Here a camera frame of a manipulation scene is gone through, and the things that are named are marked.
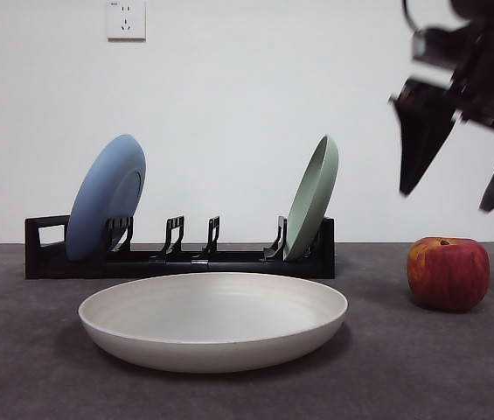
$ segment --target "gray carpet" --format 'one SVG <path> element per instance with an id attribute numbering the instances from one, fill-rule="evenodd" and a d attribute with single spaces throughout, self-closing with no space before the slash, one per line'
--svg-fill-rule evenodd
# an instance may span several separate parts
<path id="1" fill-rule="evenodd" d="M 76 313 L 120 280 L 24 280 L 24 249 L 0 245 L 0 419 L 494 420 L 491 288 L 472 312 L 412 302 L 407 244 L 338 244 L 350 302 L 338 334 L 290 363 L 241 374 L 169 374 L 102 352 Z"/>

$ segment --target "wall socket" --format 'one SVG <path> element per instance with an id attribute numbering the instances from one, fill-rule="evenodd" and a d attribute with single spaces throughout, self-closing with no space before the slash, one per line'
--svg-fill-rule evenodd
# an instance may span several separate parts
<path id="1" fill-rule="evenodd" d="M 145 1 L 107 2 L 107 39 L 145 41 Z"/>

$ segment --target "red apple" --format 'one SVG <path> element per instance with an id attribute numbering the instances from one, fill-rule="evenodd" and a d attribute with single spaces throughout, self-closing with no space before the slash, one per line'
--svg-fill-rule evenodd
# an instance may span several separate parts
<path id="1" fill-rule="evenodd" d="M 488 253 L 471 239 L 423 238 L 408 252 L 407 280 L 424 304 L 444 311 L 467 311 L 488 291 Z"/>

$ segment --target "white wall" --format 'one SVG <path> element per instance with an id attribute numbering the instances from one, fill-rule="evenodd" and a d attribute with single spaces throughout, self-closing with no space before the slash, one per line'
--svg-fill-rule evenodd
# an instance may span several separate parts
<path id="1" fill-rule="evenodd" d="M 409 74 L 400 2 L 148 1 L 146 43 L 108 43 L 103 0 L 0 0 L 0 242 L 26 217 L 68 214 L 113 137 L 142 144 L 148 172 L 136 241 L 269 241 L 324 133 L 340 149 L 328 215 L 338 241 L 425 235 L 494 240 L 477 210 L 494 171 L 494 133 L 456 127 L 409 199 L 398 194 L 400 132 L 387 104 Z M 416 19 L 450 18 L 414 0 Z"/>

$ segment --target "black dish rack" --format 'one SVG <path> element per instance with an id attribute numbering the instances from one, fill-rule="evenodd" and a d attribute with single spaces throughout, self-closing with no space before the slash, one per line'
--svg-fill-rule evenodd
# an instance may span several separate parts
<path id="1" fill-rule="evenodd" d="M 283 261 L 288 222 L 278 218 L 275 241 L 260 250 L 218 249 L 219 216 L 208 222 L 206 245 L 197 251 L 183 250 L 184 216 L 168 219 L 163 247 L 159 250 L 134 250 L 131 246 L 134 219 L 107 220 L 100 252 L 80 262 L 69 261 L 66 244 L 60 241 L 41 244 L 39 230 L 54 226 L 66 229 L 70 216 L 39 217 L 25 220 L 25 278 L 145 278 L 207 271 L 239 271 L 304 278 L 334 278 L 334 220 L 323 218 L 315 239 L 304 256 L 294 262 Z M 126 229 L 123 243 L 109 250 L 113 235 Z M 173 242 L 173 231 L 178 238 Z"/>

